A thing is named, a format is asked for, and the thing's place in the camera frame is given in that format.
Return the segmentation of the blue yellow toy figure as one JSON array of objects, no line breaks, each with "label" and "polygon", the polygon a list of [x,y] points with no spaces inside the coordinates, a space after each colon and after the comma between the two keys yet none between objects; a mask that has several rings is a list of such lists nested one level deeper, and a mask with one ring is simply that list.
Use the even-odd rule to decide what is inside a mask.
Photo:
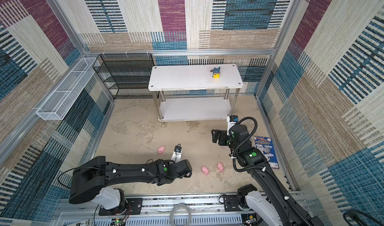
[{"label": "blue yellow toy figure", "polygon": [[210,70],[210,72],[212,73],[214,79],[219,79],[221,75],[221,67],[218,67],[218,68],[215,67],[212,70]]}]

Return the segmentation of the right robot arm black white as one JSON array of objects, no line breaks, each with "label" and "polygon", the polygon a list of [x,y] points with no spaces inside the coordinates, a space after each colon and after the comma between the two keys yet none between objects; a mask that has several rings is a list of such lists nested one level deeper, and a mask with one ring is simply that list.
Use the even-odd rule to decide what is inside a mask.
[{"label": "right robot arm black white", "polygon": [[239,207],[255,211],[269,226],[322,226],[291,196],[273,172],[264,154],[252,145],[258,122],[253,117],[227,117],[227,130],[212,130],[213,143],[230,148],[236,172],[246,172],[262,187],[265,197],[249,184],[238,189]]}]

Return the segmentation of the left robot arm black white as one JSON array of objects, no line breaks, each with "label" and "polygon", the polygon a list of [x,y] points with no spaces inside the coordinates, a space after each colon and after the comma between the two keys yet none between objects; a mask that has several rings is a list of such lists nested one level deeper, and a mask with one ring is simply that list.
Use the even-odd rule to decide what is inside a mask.
[{"label": "left robot arm black white", "polygon": [[189,178],[192,171],[188,160],[176,163],[158,159],[145,164],[117,164],[107,162],[105,156],[98,156],[74,169],[69,203],[94,202],[119,214],[127,203],[124,191],[113,188],[113,185],[147,183],[162,186],[175,179]]}]

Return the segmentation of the white two-tier shelf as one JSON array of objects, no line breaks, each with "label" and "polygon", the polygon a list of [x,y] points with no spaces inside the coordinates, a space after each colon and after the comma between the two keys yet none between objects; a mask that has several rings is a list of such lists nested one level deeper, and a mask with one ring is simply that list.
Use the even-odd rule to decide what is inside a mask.
[{"label": "white two-tier shelf", "polygon": [[[221,67],[219,79],[210,70]],[[235,106],[230,91],[244,86],[237,65],[155,66],[148,90],[161,122],[225,120]]]}]

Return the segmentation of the pink pig toy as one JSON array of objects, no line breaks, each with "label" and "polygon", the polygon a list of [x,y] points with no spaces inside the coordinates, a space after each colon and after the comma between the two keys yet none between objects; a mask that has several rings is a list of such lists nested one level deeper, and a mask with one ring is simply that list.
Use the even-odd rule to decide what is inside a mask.
[{"label": "pink pig toy", "polygon": [[210,172],[209,172],[209,169],[206,167],[206,166],[202,166],[201,167],[201,170],[202,170],[202,173],[204,175],[208,175]]},{"label": "pink pig toy", "polygon": [[159,154],[161,154],[161,153],[163,153],[164,151],[165,151],[165,146],[160,146],[159,148],[158,148],[158,153]]},{"label": "pink pig toy", "polygon": [[224,165],[221,162],[217,163],[217,169],[221,173],[224,171]]}]

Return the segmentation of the clear tubing coil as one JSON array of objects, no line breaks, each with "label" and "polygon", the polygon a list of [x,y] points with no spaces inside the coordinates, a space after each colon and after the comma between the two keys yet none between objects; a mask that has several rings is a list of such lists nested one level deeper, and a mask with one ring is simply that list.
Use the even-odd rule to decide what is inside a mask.
[{"label": "clear tubing coil", "polygon": [[192,211],[189,208],[189,206],[187,206],[186,204],[183,204],[183,203],[179,203],[179,204],[175,205],[172,208],[172,210],[170,212],[170,225],[171,226],[176,226],[174,217],[175,217],[175,213],[176,213],[177,209],[184,209],[184,210],[187,211],[187,213],[188,213],[188,220],[184,224],[184,226],[189,226],[191,224],[191,222],[192,222]]}]

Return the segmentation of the blue picture book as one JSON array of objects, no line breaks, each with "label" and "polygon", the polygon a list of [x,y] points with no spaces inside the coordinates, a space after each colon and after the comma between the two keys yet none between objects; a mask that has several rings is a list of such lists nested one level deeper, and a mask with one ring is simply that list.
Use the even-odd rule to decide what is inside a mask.
[{"label": "blue picture book", "polygon": [[272,139],[269,137],[254,136],[254,142],[256,148],[265,156],[271,168],[279,169],[278,159]]}]

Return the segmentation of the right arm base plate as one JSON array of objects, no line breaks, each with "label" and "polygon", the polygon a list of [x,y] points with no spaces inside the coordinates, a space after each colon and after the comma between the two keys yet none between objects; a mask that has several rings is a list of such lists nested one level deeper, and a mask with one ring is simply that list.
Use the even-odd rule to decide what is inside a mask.
[{"label": "right arm base plate", "polygon": [[239,194],[227,195],[223,194],[219,198],[219,202],[224,205],[226,212],[248,211],[245,197]]}]

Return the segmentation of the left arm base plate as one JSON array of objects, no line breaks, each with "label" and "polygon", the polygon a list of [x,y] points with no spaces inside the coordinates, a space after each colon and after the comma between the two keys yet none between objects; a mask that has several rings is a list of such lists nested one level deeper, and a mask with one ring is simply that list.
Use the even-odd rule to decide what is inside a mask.
[{"label": "left arm base plate", "polygon": [[142,209],[143,198],[128,198],[120,202],[120,204],[111,210],[103,207],[98,212],[98,216],[120,216],[120,215],[139,215]]}]

